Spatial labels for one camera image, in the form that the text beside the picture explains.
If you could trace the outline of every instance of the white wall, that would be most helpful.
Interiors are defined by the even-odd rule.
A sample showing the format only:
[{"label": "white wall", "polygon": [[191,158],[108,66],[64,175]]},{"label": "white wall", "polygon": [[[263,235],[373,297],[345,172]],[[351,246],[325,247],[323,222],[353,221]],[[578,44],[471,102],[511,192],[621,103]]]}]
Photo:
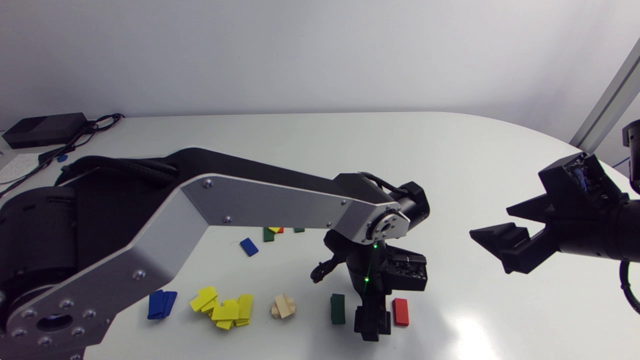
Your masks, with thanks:
[{"label": "white wall", "polygon": [[637,0],[0,1],[0,128],[22,117],[444,110],[568,141]]}]

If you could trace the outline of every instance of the red block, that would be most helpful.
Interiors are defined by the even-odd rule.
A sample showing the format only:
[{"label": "red block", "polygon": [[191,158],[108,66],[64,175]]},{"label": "red block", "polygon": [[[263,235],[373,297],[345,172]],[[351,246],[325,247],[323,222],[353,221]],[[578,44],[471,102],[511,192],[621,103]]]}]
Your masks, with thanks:
[{"label": "red block", "polygon": [[409,326],[409,308],[406,299],[395,298],[391,304],[394,307],[394,323],[397,326]]}]

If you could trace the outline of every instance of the table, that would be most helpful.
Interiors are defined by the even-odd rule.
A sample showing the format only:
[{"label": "table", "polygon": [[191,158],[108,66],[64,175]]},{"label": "table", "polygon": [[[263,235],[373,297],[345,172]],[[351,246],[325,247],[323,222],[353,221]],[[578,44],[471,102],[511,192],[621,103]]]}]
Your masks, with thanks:
[{"label": "table", "polygon": [[[141,300],[116,317],[102,344],[88,348],[87,360],[637,358],[640,317],[620,290],[618,262],[555,254],[529,275],[506,275],[468,235],[509,221],[532,234],[540,230],[541,224],[509,217],[505,207],[543,193],[538,171],[578,152],[566,143],[455,113],[158,117],[124,119],[68,161],[90,154],[164,156],[190,146],[327,178],[368,171],[392,184],[424,187],[431,216],[389,241],[428,260],[425,292],[388,297],[389,309],[394,297],[408,299],[411,325],[393,327],[378,343],[353,332],[360,299],[345,265],[319,284],[309,278],[331,257],[322,229],[287,229],[262,243],[258,228],[210,227],[164,287],[179,293],[171,316],[147,320]],[[54,162],[20,190],[53,184],[61,165]],[[604,167],[637,198],[626,178]],[[260,249],[252,258],[238,245],[246,237]],[[640,284],[637,275],[632,265],[632,283]],[[204,286],[215,286],[219,299],[252,293],[251,325],[226,332],[194,314],[188,301]],[[269,307],[281,292],[296,300],[297,313],[275,320]],[[332,293],[346,294],[346,325],[331,324]]]}]

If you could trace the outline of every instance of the blue block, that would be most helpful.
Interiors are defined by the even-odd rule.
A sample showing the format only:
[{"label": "blue block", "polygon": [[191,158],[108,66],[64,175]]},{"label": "blue block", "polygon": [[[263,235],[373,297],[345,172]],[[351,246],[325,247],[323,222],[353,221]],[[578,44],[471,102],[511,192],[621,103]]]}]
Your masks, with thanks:
[{"label": "blue block", "polygon": [[178,293],[175,291],[165,291],[163,294],[164,297],[164,308],[162,312],[162,317],[166,318],[171,314],[171,309],[173,309],[173,303],[175,302],[175,298],[178,296]]},{"label": "blue block", "polygon": [[253,241],[251,241],[251,239],[249,238],[240,241],[240,246],[242,246],[244,252],[246,252],[246,254],[249,256],[253,256],[258,252],[258,248],[255,247],[255,244],[253,244]]},{"label": "blue block", "polygon": [[149,320],[162,319],[164,313],[164,295],[162,290],[155,291],[149,295]]},{"label": "blue block", "polygon": [[158,290],[149,295],[149,313],[147,319],[160,320],[171,314],[173,303],[178,293],[175,291]]}]

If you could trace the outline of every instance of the paper sheet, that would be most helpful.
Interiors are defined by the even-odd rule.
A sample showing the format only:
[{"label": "paper sheet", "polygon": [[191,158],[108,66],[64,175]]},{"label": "paper sheet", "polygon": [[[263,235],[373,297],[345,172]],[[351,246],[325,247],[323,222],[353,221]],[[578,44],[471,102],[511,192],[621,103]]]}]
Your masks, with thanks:
[{"label": "paper sheet", "polygon": [[[18,179],[25,176],[38,166],[40,154],[18,154],[9,164],[0,170],[0,183]],[[11,184],[0,185],[0,192]]]}]

